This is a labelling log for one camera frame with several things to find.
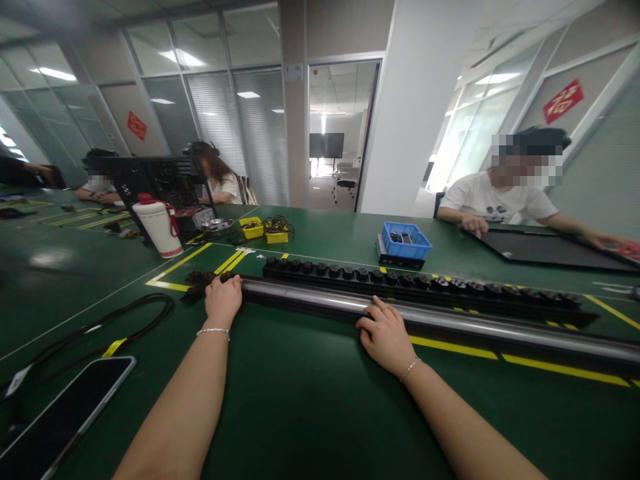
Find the green table surface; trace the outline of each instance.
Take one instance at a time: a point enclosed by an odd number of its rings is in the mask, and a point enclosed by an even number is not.
[[[17,190],[4,187],[0,193]],[[186,306],[178,301],[182,292],[146,283],[200,250],[160,279],[184,284],[188,272],[214,270],[235,250],[218,242],[188,247],[164,261],[140,239],[122,240],[102,224],[91,226],[103,220],[94,210],[64,214],[60,209],[63,203],[78,209],[95,204],[77,202],[70,192],[27,194],[31,203],[18,208],[38,214],[0,221],[1,382],[56,339],[143,295],[164,292],[177,301],[170,318],[119,352],[135,356],[136,368],[55,477],[108,479],[204,320],[202,302]],[[583,306],[601,318],[586,331],[640,339],[640,308],[621,287],[637,283],[630,274],[510,264],[454,226],[432,219],[240,205],[221,206],[220,213],[232,219],[282,214],[296,227],[289,243],[247,244],[256,252],[234,267],[240,274],[260,275],[264,260],[258,254],[377,266],[373,243],[382,222],[414,223],[434,245],[424,272],[592,295],[599,303],[584,297]],[[62,227],[51,225],[61,221]],[[35,377],[136,331],[158,312],[159,305],[147,305],[122,316]],[[416,352],[549,478],[640,477],[640,390],[633,379],[622,386],[566,375],[506,361],[500,352],[495,359],[420,345]],[[26,395],[24,416],[34,418],[78,371]],[[2,435],[9,423],[5,405]],[[231,333],[223,411],[202,477],[448,479],[453,474],[410,396],[368,358],[352,325],[245,304]]]

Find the smartphone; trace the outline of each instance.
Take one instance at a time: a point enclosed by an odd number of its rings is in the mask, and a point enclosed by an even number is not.
[[[0,455],[2,477],[50,479],[134,365],[133,357],[88,364]]]

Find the hand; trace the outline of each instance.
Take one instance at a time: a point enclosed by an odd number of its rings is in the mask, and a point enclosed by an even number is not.
[[[375,295],[373,301],[376,306],[365,308],[373,320],[362,317],[355,324],[360,342],[378,365],[400,377],[416,356],[405,322],[395,308]]]
[[[117,193],[102,193],[100,197],[98,197],[98,193],[96,193],[95,197],[103,205],[113,205],[115,202],[120,200],[120,195]]]
[[[640,243],[636,240],[620,237],[618,235],[610,235],[608,233],[602,233],[595,230],[587,230],[582,233],[583,238],[596,247],[598,250],[608,250],[602,242],[617,243],[618,246],[614,250],[630,249],[632,251],[638,251],[640,249]]]
[[[462,228],[470,231],[476,237],[480,238],[483,233],[489,231],[489,224],[484,220],[484,218],[469,214],[464,220],[462,220]]]
[[[233,318],[242,304],[242,278],[234,278],[222,283],[220,277],[213,279],[205,292],[205,310],[207,321],[205,328],[231,328]]]

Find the silver bracelet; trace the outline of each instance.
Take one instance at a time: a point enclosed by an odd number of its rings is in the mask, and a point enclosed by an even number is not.
[[[414,358],[413,361],[411,362],[410,366],[408,369],[405,370],[405,372],[402,374],[402,377],[398,378],[398,380],[400,380],[400,383],[402,383],[402,380],[405,379],[405,377],[409,374],[409,372],[412,370],[412,368],[415,367],[415,364],[418,362],[421,362],[422,360],[420,360],[418,357]]]
[[[197,337],[201,333],[210,332],[210,331],[218,331],[218,332],[226,333],[227,336],[229,337],[229,341],[231,341],[231,336],[229,335],[229,329],[202,329],[198,333],[196,333],[195,336]]]

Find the blue plastic basket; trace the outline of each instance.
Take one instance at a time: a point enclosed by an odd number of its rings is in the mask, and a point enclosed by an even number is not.
[[[410,223],[393,223],[384,222],[385,226],[382,230],[382,238],[385,242],[387,254],[394,257],[410,258],[414,260],[424,260],[429,250],[433,246],[424,236],[418,227]],[[391,232],[394,231],[399,235],[408,233],[413,243],[400,243],[391,240]]]

